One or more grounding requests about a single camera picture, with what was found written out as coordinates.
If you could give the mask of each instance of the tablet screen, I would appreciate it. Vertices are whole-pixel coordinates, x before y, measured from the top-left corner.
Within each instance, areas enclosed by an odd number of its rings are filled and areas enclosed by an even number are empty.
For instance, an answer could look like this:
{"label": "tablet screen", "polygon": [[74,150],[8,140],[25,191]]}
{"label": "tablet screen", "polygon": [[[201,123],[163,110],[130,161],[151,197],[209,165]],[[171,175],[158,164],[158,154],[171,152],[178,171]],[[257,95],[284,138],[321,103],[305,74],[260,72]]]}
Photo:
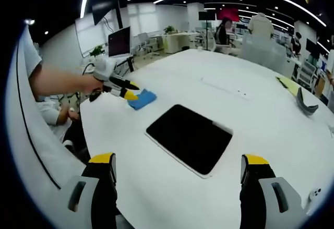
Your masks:
{"label": "tablet screen", "polygon": [[212,120],[181,105],[170,108],[146,132],[203,175],[210,173],[232,138]]}

